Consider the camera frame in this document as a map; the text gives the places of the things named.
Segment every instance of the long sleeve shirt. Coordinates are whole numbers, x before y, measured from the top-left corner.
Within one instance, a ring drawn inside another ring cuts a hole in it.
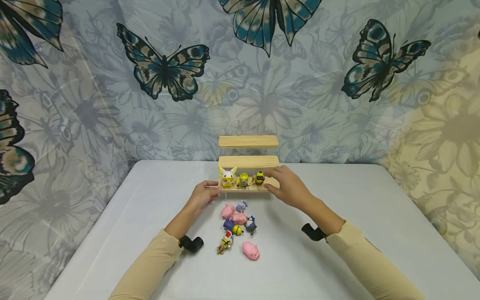
[[[375,300],[425,299],[353,224],[346,222],[339,233],[326,240]],[[182,251],[176,238],[160,230],[123,275],[108,300],[148,300]]]

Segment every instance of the wooden board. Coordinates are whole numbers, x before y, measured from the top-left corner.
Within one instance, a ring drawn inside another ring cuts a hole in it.
[[[224,169],[237,167],[238,169],[257,169],[276,167],[279,165],[278,157],[275,155],[263,156],[220,156],[218,166]]]
[[[237,180],[239,178],[236,176],[233,179],[233,186],[232,187],[223,187],[221,192],[268,192],[267,189],[262,185],[256,185],[255,183],[252,184],[252,177],[248,177],[248,183],[250,186],[245,188],[237,187]],[[275,178],[266,177],[264,183],[270,183],[275,187],[279,187],[279,183]],[[222,185],[222,180],[218,179],[218,184]]]
[[[218,139],[220,148],[261,149],[278,148],[276,135],[222,135]]]

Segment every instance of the pink toy pig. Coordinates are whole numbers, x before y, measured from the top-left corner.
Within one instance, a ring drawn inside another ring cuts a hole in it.
[[[245,225],[247,223],[247,216],[244,213],[234,213],[231,219],[235,224]]]
[[[260,256],[260,252],[258,252],[257,245],[253,245],[249,241],[246,241],[242,244],[242,251],[249,259],[256,261]]]
[[[232,216],[232,214],[235,212],[235,207],[225,204],[225,208],[222,209],[222,218],[228,219]]]

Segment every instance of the blue toy figure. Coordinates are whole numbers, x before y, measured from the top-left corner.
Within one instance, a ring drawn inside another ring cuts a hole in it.
[[[245,200],[242,200],[242,202],[235,207],[235,210],[238,211],[239,213],[242,213],[245,210],[245,207],[247,207],[248,204]]]
[[[236,235],[241,235],[243,233],[241,226],[233,223],[232,219],[227,219],[223,222],[223,229],[231,231]]]
[[[254,216],[248,216],[247,217],[247,224],[245,224],[245,230],[250,233],[250,235],[253,235],[255,232],[255,229],[257,226],[255,225],[255,217]]]

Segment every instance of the pile of toys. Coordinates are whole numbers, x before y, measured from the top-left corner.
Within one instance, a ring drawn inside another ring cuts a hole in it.
[[[248,206],[247,202],[243,200],[236,207],[225,204],[222,210],[223,228],[226,231],[225,236],[222,238],[220,246],[216,248],[217,254],[223,254],[226,249],[229,249],[233,244],[233,235],[242,235],[243,228],[249,232],[250,235],[254,235],[257,225],[255,224],[255,217],[245,214],[245,208]],[[243,253],[251,260],[257,260],[260,256],[257,246],[250,242],[244,242],[242,245]]]

